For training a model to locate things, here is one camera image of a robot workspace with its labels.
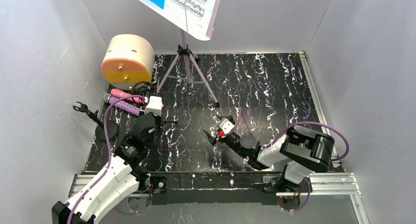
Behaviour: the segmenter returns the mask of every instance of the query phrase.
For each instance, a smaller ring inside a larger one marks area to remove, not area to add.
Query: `pink object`
[[[106,102],[106,103],[110,103],[110,104],[113,104],[114,102],[116,102],[117,101],[117,98],[115,98],[115,97],[112,97],[110,94],[108,94],[108,93],[104,93],[102,96],[101,96],[101,98],[103,99],[103,101],[104,102]],[[137,115],[137,116],[139,116],[140,115],[140,108],[137,108],[137,107],[135,107],[134,105],[130,105],[130,104],[128,104],[127,102],[125,102],[125,101],[119,101],[119,102],[117,102],[117,103],[115,103],[114,104],[116,107],[118,107],[118,108],[120,108],[120,109],[122,109],[122,110],[125,110],[125,111],[127,111],[127,112],[129,112],[129,113],[132,113],[132,114],[134,114],[134,115]]]
[[[111,89],[110,94],[115,98],[122,98],[122,97],[131,96],[130,93],[126,93],[126,92],[123,92],[123,90],[115,89],[115,88]],[[126,100],[133,101],[133,102],[136,102],[136,103],[142,103],[142,99],[140,99],[140,98],[133,98],[133,99],[127,98]]]

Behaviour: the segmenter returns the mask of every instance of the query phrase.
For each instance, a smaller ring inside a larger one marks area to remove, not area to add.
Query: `white wall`
[[[307,50],[371,223],[414,223],[415,0],[332,0]]]
[[[1,223],[47,224],[81,172],[106,81],[106,45],[82,0],[0,0]]]
[[[181,44],[179,28],[137,0],[83,0],[109,43],[118,34],[147,39],[156,53]],[[188,36],[197,53],[306,50],[331,0],[221,0],[210,41]]]

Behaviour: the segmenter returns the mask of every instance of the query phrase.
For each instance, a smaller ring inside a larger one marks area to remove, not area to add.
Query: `black table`
[[[174,57],[155,57],[153,83],[161,81]],[[179,120],[179,123],[163,126],[163,131],[158,135],[161,147],[151,150],[141,163],[147,170],[253,171],[244,159],[226,145],[217,144],[213,147],[203,133],[203,129],[215,129],[217,114],[236,118],[239,106],[262,144],[269,143],[279,130],[290,123],[318,121],[298,54],[202,54],[199,57],[200,68],[221,107],[215,107],[205,85],[190,85],[183,80],[167,79],[160,91],[165,105],[162,118]],[[185,77],[181,60],[171,75]],[[102,114],[107,107],[108,104],[104,104]],[[120,126],[119,136],[112,141],[114,147],[134,125],[137,117],[114,107],[110,118]],[[247,129],[241,125],[237,133],[243,132],[247,132]],[[94,140],[85,171],[99,171],[107,162],[107,157],[105,144]]]

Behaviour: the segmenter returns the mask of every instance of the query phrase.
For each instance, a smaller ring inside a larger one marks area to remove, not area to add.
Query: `wooden drum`
[[[139,81],[151,82],[154,62],[155,52],[147,40],[120,34],[111,39],[101,71],[114,87],[131,90]]]

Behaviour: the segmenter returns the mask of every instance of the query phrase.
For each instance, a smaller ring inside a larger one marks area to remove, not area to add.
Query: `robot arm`
[[[66,224],[71,210],[85,192],[74,210],[72,224],[98,223],[121,200],[137,190],[150,186],[149,172],[139,163],[154,147],[154,131],[160,127],[162,104],[158,97],[150,97],[145,114],[137,118],[133,129],[124,137],[107,164],[76,195],[65,203],[58,201],[52,208],[52,223]]]
[[[211,144],[224,143],[243,158],[248,157],[248,164],[257,170],[269,168],[274,163],[290,158],[282,175],[271,180],[270,192],[293,191],[302,180],[313,172],[328,171],[335,140],[322,132],[302,126],[289,129],[284,136],[270,146],[260,146],[260,142],[251,133],[241,136],[232,132],[232,116],[218,116],[217,134],[212,137],[205,132]]]

